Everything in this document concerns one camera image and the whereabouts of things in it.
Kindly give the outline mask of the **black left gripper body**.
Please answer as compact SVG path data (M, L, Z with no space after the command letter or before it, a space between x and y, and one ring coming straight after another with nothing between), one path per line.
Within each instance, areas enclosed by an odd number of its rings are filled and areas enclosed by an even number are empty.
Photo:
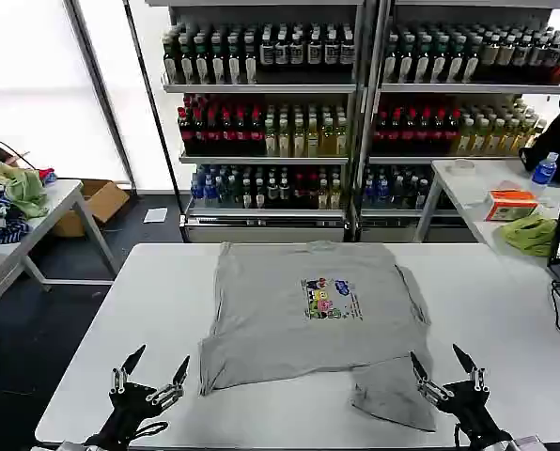
M163 412L161 406L153 406L146 402L146 397L155 390L152 387L127 382L123 394L109 395L113 411L101 430L86 439L85 445L130 445L138 438L156 435L165 430L165 421L142 427L144 421L158 417Z

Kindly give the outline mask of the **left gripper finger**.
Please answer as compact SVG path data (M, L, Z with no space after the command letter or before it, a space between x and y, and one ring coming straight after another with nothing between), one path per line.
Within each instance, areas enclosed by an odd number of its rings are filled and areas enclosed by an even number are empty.
M172 378L172 381L156 389L154 393L149 394L146 397L146 402L153 406L172 406L183 397L183 383L186 379L189 363L190 356L187 355Z
M120 367L112 369L110 395L121 395L125 392L126 382L138 365L146 347L146 344L142 345L135 352L131 353Z

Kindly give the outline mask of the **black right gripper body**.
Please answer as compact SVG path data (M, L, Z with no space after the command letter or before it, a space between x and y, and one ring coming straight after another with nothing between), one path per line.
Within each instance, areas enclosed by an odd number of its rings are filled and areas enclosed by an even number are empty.
M489 393L477 391L472 381L448 383L443 387L453 393L437 403L441 412L451 413L458 419L459 429L470 444L497 444L512 440L512 436L493 421L485 405Z

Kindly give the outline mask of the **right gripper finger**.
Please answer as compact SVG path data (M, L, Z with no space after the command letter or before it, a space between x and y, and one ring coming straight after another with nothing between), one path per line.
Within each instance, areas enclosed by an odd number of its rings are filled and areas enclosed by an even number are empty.
M417 390L433 406L440 408L450 399L450 391L435 383L428 375L416 354L411 351L413 374L416 377Z
M485 368L478 367L472 357L457 344L453 344L452 348L468 377L467 380L453 383L452 391L454 394L488 394L489 387L485 383Z

